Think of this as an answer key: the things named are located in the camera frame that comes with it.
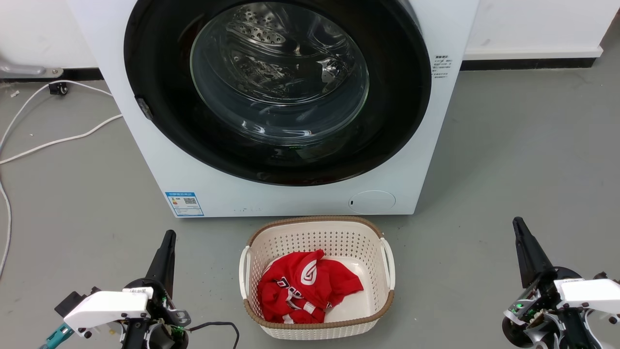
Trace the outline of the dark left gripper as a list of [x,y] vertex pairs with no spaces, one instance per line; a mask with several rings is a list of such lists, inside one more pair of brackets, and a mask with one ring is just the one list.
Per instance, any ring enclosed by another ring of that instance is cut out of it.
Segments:
[[124,291],[152,288],[146,311],[122,320],[123,349],[186,349],[188,334],[183,330],[191,322],[187,311],[172,302],[175,272],[176,232],[167,230],[149,266],[146,278],[135,280]]

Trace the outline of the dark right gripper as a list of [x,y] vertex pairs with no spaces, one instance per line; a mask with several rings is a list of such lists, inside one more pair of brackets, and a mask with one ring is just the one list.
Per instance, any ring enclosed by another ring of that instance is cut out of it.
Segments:
[[562,283],[583,281],[576,272],[554,267],[522,217],[514,217],[515,247],[525,290],[504,312],[502,331],[523,349],[607,349],[589,326],[589,303],[564,301]]

